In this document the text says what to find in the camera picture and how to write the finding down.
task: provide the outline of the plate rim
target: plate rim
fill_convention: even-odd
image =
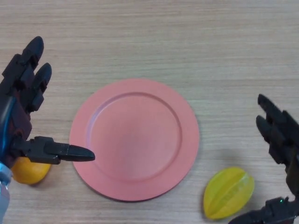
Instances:
[[[71,126],[71,132],[70,132],[70,144],[79,145],[82,147],[86,147],[86,128],[89,125],[89,121],[91,119],[91,116],[94,115],[95,110],[99,108],[103,103],[107,102],[110,98],[114,97],[115,95],[120,95],[123,92],[129,93],[129,92],[136,92],[138,89],[141,90],[141,92],[145,92],[147,94],[151,94],[155,97],[158,97],[162,99],[165,103],[167,103],[171,109],[175,112],[175,114],[178,117],[178,121],[182,128],[182,140],[181,140],[181,147],[178,149],[177,155],[175,158],[171,160],[171,162],[168,164],[168,166],[163,169],[161,172],[159,172],[157,175],[154,175],[154,177],[151,177],[152,182],[155,180],[155,182],[159,182],[160,188],[150,183],[145,183],[144,186],[145,189],[150,189],[152,192],[136,192],[134,191],[133,195],[130,194],[130,191],[128,190],[128,187],[132,187],[132,183],[129,184],[129,186],[124,187],[124,182],[118,183],[122,184],[123,188],[122,191],[127,192],[127,195],[122,195],[122,193],[116,193],[117,186],[118,185],[115,181],[115,179],[108,180],[107,176],[106,178],[104,176],[101,176],[101,180],[105,182],[103,185],[112,185],[110,186],[113,192],[115,192],[115,195],[107,192],[103,192],[103,189],[99,189],[99,187],[95,186],[94,184],[91,184],[90,181],[90,174],[84,170],[86,169],[95,169],[96,164],[94,162],[74,162],[74,167],[80,178],[87,184],[90,188],[95,190],[96,192],[100,193],[101,195],[104,195],[106,197],[112,198],[114,200],[118,201],[144,201],[149,200],[152,198],[155,198],[157,196],[160,196],[169,190],[173,189],[175,186],[177,186],[184,177],[189,173],[191,170],[198,154],[199,150],[199,141],[200,141],[200,135],[199,135],[199,125],[198,121],[196,119],[196,116],[190,107],[189,103],[175,90],[173,90],[171,87],[149,79],[124,79],[109,85],[104,86],[103,88],[97,90],[94,94],[92,94],[79,108],[79,110],[76,113],[76,116],[73,120],[72,126]],[[93,104],[93,99],[97,98],[100,103]],[[88,107],[88,113],[89,115],[86,116],[84,119],[87,120],[87,122],[84,125],[84,122],[79,119],[81,118],[81,111],[83,108]],[[83,128],[76,128],[77,126],[80,127],[80,124],[83,124]],[[188,158],[185,155],[185,152],[182,153],[182,150],[189,150],[189,153],[191,156]],[[173,180],[171,182],[165,181],[164,176],[167,177],[167,175],[174,176]]]

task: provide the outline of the plate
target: plate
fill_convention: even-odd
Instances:
[[[199,148],[197,119],[170,87],[147,79],[110,84],[86,100],[73,121],[70,143],[95,153],[74,162],[92,189],[121,201],[143,201],[175,187]]]

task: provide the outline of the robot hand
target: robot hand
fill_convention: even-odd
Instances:
[[[69,144],[56,143],[49,137],[27,140],[32,125],[30,114],[43,102],[52,70],[46,63],[34,75],[43,54],[43,40],[34,38],[22,54],[10,61],[0,83],[0,222],[8,208],[10,168],[18,157],[28,157],[32,162],[59,164],[66,161],[92,161],[90,150]]]
[[[284,164],[286,184],[295,195],[266,201],[260,210],[250,211],[229,224],[292,224],[299,214],[299,125],[287,111],[280,111],[266,96],[258,96],[258,104],[266,112],[266,119],[256,118],[256,125],[269,143],[269,154],[277,164]]]

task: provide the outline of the wood grain surface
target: wood grain surface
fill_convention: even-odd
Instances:
[[[146,77],[178,91],[201,142],[188,176],[167,194],[120,203],[91,191],[70,162],[30,187],[12,182],[5,224],[201,224],[209,178],[241,166],[256,180],[242,210],[290,195],[255,118],[264,93],[299,119],[298,0],[0,0],[0,68],[36,35],[53,75],[32,136],[68,142],[80,105],[111,82]],[[229,219],[218,223],[227,223]]]

